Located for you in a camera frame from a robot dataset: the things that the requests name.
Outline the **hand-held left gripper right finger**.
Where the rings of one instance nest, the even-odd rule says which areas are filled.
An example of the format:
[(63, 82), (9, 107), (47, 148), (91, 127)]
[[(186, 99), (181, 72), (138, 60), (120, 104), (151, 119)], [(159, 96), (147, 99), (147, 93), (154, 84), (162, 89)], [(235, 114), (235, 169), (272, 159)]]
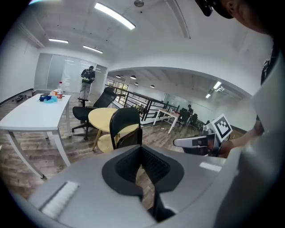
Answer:
[(153, 214), (143, 222), (218, 222), (236, 175), (236, 150), (227, 159), (141, 146), (155, 187)]

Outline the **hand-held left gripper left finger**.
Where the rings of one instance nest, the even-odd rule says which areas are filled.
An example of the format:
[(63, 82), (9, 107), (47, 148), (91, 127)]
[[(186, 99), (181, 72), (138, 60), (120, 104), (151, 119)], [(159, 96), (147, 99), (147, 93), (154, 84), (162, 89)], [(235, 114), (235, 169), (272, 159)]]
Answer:
[(102, 168), (110, 159), (133, 149), (128, 146), (77, 161), (38, 187), (29, 202), (41, 210), (66, 183), (76, 192), (57, 217), (61, 224), (155, 224), (137, 196), (121, 195), (103, 179)]

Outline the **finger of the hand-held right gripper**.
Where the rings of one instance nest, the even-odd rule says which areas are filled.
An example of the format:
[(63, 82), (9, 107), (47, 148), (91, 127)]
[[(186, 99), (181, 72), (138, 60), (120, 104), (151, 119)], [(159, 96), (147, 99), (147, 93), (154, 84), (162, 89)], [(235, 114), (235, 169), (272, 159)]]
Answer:
[(186, 154), (207, 155), (208, 138), (206, 135), (195, 135), (189, 138), (178, 138), (173, 140), (173, 145), (181, 147)]

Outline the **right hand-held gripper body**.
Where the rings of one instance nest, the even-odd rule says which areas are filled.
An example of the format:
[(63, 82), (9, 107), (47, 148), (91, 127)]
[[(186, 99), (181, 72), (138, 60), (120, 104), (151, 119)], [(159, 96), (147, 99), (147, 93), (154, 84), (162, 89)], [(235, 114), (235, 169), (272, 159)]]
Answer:
[(232, 127), (224, 114), (203, 126), (200, 155), (218, 156), (222, 143), (232, 133)]

